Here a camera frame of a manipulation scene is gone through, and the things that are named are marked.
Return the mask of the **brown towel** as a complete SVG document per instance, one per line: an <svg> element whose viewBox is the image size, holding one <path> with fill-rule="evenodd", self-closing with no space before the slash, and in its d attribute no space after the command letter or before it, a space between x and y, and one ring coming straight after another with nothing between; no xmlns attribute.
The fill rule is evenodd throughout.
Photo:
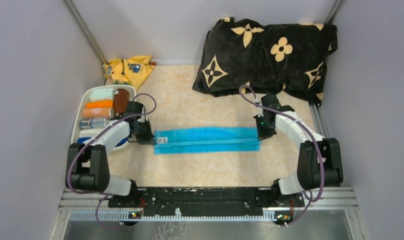
<svg viewBox="0 0 404 240"><path fill-rule="evenodd" d="M119 88L113 92L113 110L115 115L124 113L127 109L129 92Z"/></svg>

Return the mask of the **light blue towel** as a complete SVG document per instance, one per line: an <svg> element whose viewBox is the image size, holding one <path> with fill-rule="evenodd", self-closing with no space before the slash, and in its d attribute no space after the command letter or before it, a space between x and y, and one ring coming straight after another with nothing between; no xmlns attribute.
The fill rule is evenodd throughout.
<svg viewBox="0 0 404 240"><path fill-rule="evenodd" d="M254 127L193 127L156 131L155 155L258 152Z"/></svg>

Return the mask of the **dark blue towel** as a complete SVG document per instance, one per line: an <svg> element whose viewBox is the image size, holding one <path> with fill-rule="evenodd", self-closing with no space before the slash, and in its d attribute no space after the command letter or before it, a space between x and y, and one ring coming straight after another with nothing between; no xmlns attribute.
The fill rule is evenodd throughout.
<svg viewBox="0 0 404 240"><path fill-rule="evenodd" d="M122 139L117 145L117 148L121 148L123 145L127 145L129 143L128 138Z"/></svg>

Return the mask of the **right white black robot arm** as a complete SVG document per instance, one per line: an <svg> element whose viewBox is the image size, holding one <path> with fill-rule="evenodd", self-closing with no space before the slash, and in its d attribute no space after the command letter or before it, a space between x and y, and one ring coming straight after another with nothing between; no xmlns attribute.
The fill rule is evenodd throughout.
<svg viewBox="0 0 404 240"><path fill-rule="evenodd" d="M283 132L299 148L295 173L276 179L271 199L284 206L292 194L320 187L333 187L344 179L341 148L335 138L326 138L310 129L289 105L281 105L274 94L261 97L263 108L254 116L259 140Z"/></svg>

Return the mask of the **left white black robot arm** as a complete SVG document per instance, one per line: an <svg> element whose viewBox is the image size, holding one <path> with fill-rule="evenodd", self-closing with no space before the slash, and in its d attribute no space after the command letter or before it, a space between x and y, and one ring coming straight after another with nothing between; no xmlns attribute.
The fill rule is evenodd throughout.
<svg viewBox="0 0 404 240"><path fill-rule="evenodd" d="M134 138L139 145L153 145L154 135L142 103L129 101L124 113L115 116L96 136L68 148L65 185L78 194L120 196L128 207L138 204L140 194L134 180L110 173L108 155L122 141Z"/></svg>

